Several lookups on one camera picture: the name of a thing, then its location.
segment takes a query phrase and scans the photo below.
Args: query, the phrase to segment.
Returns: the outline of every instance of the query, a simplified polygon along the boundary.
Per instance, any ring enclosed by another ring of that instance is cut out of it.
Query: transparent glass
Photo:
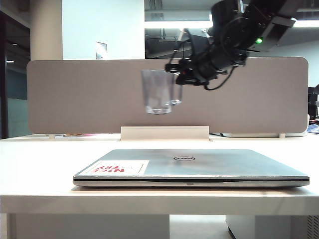
[[[171,99],[172,106],[179,105],[181,103],[182,96],[183,96],[183,85],[176,85],[175,77],[173,78],[173,83],[170,90],[172,95],[172,99]]]
[[[164,70],[142,70],[142,81],[146,112],[170,113],[174,74]]]

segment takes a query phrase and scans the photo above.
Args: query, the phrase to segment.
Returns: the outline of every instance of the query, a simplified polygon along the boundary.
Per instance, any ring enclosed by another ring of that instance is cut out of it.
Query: laptop
[[[117,149],[74,175],[87,187],[299,187],[309,177],[252,150]]]

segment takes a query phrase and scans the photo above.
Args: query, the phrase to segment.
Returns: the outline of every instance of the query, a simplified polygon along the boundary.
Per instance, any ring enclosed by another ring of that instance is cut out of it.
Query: clear plastic cup
[[[174,74],[164,70],[142,70],[142,81],[146,112],[170,113]]]

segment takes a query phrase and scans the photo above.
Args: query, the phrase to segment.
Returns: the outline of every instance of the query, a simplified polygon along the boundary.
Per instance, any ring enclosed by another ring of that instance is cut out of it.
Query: white desk
[[[32,216],[36,215],[42,223],[48,215],[149,215],[143,223],[149,222],[151,217],[167,219],[170,214],[319,215],[319,135],[284,139],[214,137],[209,142],[120,142],[119,137],[118,134],[107,134],[48,139],[33,135],[1,140],[1,213],[8,218],[17,216],[24,222],[34,220]],[[73,174],[113,149],[161,148],[252,149],[308,174],[311,183],[284,190],[90,190],[73,185]],[[48,223],[53,222],[56,221],[48,219]],[[8,237],[12,238],[16,236],[15,230],[25,229],[9,226],[13,227],[8,229]],[[28,237],[23,237],[20,232],[18,238]]]

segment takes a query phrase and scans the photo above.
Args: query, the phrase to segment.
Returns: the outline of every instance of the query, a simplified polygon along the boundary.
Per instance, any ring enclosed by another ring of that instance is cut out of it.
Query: floor
[[[171,215],[170,239],[232,239],[225,216]]]

